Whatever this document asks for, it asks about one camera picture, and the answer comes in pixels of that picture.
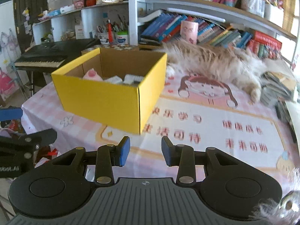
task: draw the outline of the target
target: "cartoon girl's hair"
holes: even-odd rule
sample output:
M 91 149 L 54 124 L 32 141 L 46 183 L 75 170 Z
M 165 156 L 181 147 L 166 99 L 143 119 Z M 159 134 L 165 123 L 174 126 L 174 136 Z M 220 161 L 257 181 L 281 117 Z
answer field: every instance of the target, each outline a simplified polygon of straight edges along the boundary
M 208 84 L 208 85 L 212 85 L 212 86 L 220 86 L 222 88 L 226 88 L 228 90 L 227 93 L 225 93 L 226 95 L 230 96 L 230 99 L 234 102 L 235 106 L 238 106 L 238 103 L 236 101 L 236 99 L 233 97 L 231 89 L 229 88 L 229 86 L 225 83 L 221 83 L 218 80 L 215 79 L 209 79 L 203 75 L 199 75 L 199 74 L 190 74 L 188 76 L 184 76 L 181 78 L 181 82 L 180 82 L 180 87 L 178 88 L 178 93 L 180 93 L 180 91 L 184 91 L 186 89 L 188 89 L 188 86 L 186 85 L 185 81 L 188 80 L 192 83 L 194 82 L 198 82 L 198 83 L 204 83 L 204 84 Z

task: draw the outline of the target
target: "door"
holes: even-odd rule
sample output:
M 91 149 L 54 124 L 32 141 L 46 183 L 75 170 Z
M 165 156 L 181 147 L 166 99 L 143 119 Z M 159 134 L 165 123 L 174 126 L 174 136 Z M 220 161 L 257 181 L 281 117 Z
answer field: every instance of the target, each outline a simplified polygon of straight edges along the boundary
M 38 15 L 48 9 L 47 0 L 13 0 L 14 19 L 16 26 L 17 39 L 20 45 L 21 52 L 30 47 L 33 34 L 25 26 L 32 26 L 33 23 L 38 23 Z M 29 21 L 22 15 L 23 11 L 29 9 Z

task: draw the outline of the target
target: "fluffy cat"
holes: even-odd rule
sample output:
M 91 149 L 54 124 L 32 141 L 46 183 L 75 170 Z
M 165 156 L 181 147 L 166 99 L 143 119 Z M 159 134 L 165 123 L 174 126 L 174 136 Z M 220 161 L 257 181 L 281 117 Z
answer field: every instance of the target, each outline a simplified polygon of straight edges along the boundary
M 192 45 L 183 39 L 165 43 L 160 52 L 166 52 L 170 77 L 176 72 L 204 75 L 224 83 L 232 83 L 257 102 L 261 95 L 260 75 L 266 66 L 250 50 L 214 47 L 208 44 Z

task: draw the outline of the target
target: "pink checkered tablecloth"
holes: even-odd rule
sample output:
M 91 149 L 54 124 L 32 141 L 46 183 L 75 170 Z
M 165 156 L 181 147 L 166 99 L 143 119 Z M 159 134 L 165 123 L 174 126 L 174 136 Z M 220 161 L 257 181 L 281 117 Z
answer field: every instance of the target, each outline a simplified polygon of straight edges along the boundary
M 197 151 L 214 146 L 273 176 L 285 190 L 288 173 L 299 166 L 299 151 L 289 128 L 277 119 L 275 110 L 253 104 L 233 85 L 199 75 L 176 75 L 166 79 L 165 88 L 140 136 L 65 112 L 53 83 L 23 106 L 22 125 L 34 133 L 47 128 L 57 131 L 54 146 L 65 153 L 78 146 L 94 151 L 108 143 L 117 144 L 124 135 L 131 150 L 118 177 L 176 177 L 177 167 L 167 167 L 161 153 L 161 137 L 186 144 Z M 204 176 L 196 167 L 197 180 Z

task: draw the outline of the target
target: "pink cup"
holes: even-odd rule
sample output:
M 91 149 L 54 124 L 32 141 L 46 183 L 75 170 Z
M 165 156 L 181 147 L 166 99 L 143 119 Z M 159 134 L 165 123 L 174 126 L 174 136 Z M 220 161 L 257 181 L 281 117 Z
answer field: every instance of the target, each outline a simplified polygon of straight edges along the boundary
M 198 36 L 198 23 L 181 21 L 180 35 L 187 42 L 196 45 Z

